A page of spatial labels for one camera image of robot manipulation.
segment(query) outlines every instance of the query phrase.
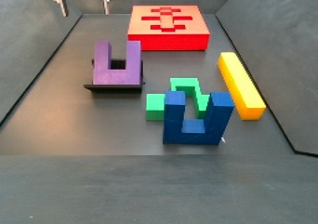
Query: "foam block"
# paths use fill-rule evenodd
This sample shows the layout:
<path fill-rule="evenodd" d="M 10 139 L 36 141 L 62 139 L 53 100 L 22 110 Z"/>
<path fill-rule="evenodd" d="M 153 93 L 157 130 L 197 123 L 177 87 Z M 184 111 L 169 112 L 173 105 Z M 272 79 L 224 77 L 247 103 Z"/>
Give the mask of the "foam block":
<path fill-rule="evenodd" d="M 185 92 L 168 91 L 164 109 L 164 144 L 219 145 L 233 106 L 229 93 L 212 92 L 204 118 L 184 119 Z"/>
<path fill-rule="evenodd" d="M 203 119 L 208 101 L 208 94 L 201 94 L 197 78 L 170 78 L 170 91 L 184 91 L 193 98 L 196 118 Z M 146 96 L 146 120 L 164 120 L 164 94 Z"/>
<path fill-rule="evenodd" d="M 148 94 L 145 115 L 146 120 L 162 121 L 164 120 L 164 94 Z"/>
<path fill-rule="evenodd" d="M 170 78 L 170 91 L 184 91 L 193 98 L 196 117 L 203 119 L 208 101 L 208 94 L 201 93 L 197 78 Z"/>
<path fill-rule="evenodd" d="M 128 40 L 141 50 L 205 50 L 209 31 L 197 6 L 133 6 Z"/>
<path fill-rule="evenodd" d="M 235 53 L 220 53 L 219 69 L 240 120 L 260 119 L 265 105 Z"/>
<path fill-rule="evenodd" d="M 96 90 L 136 90 L 142 86 L 141 46 L 138 41 L 126 42 L 125 65 L 112 59 L 112 45 L 100 40 L 94 43 L 93 84 L 84 87 Z"/>

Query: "yellow rectangular bar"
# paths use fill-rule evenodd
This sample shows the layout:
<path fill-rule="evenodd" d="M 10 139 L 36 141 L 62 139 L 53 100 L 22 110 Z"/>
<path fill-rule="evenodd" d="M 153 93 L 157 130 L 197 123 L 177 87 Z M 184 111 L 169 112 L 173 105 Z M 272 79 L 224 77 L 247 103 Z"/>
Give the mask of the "yellow rectangular bar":
<path fill-rule="evenodd" d="M 220 74 L 241 120 L 259 120 L 265 105 L 233 52 L 220 53 Z"/>

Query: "cutout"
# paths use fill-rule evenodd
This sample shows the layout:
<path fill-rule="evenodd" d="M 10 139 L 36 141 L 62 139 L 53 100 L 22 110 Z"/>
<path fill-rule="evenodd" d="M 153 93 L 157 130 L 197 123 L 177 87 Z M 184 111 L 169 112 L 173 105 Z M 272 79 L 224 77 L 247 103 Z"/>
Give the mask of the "cutout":
<path fill-rule="evenodd" d="M 110 70 L 125 70 L 125 60 L 124 59 L 112 59 Z"/>
<path fill-rule="evenodd" d="M 162 33 L 174 33 L 176 30 L 184 30 L 184 25 L 173 25 L 174 20 L 192 20 L 190 16 L 172 16 L 172 12 L 181 12 L 180 8 L 158 7 L 152 8 L 149 12 L 158 12 L 160 17 L 144 16 L 141 20 L 160 20 L 160 25 L 149 26 L 150 30 L 161 30 Z"/>

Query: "gray floor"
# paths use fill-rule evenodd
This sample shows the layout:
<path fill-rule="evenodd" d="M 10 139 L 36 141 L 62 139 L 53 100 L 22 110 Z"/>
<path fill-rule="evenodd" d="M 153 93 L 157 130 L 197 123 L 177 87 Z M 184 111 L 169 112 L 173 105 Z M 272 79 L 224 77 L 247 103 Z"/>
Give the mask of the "gray floor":
<path fill-rule="evenodd" d="M 316 159 L 291 153 L 268 111 L 256 122 L 233 112 L 219 147 L 162 146 L 161 123 L 145 121 L 145 94 L 169 77 L 225 89 L 216 60 L 233 48 L 204 19 L 205 52 L 142 53 L 142 94 L 93 96 L 93 42 L 124 57 L 129 16 L 82 17 L 1 126 L 1 223 L 316 223 Z"/>
<path fill-rule="evenodd" d="M 108 39 L 113 58 L 125 57 L 129 15 L 84 16 L 60 51 L 0 130 L 0 153 L 30 155 L 291 154 L 268 111 L 241 122 L 233 112 L 219 147 L 164 146 L 162 123 L 145 121 L 145 95 L 164 93 L 169 77 L 197 77 L 203 93 L 227 91 L 217 69 L 223 51 L 233 51 L 215 16 L 205 51 L 142 52 L 141 95 L 93 95 L 93 43 Z"/>
<path fill-rule="evenodd" d="M 6 224 L 315 224 L 318 163 L 305 156 L 0 159 Z"/>

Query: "green block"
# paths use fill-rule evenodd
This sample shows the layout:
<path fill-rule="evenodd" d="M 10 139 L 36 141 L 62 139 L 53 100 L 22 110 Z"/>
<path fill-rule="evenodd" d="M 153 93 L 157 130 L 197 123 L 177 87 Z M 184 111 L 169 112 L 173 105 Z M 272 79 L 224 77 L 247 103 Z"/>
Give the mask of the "green block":
<path fill-rule="evenodd" d="M 146 120 L 164 120 L 164 94 L 148 94 L 145 103 Z"/>
<path fill-rule="evenodd" d="M 170 78 L 170 90 L 184 91 L 186 96 L 193 98 L 195 112 L 199 119 L 204 118 L 204 111 L 208 101 L 208 95 L 201 93 L 197 78 Z"/>

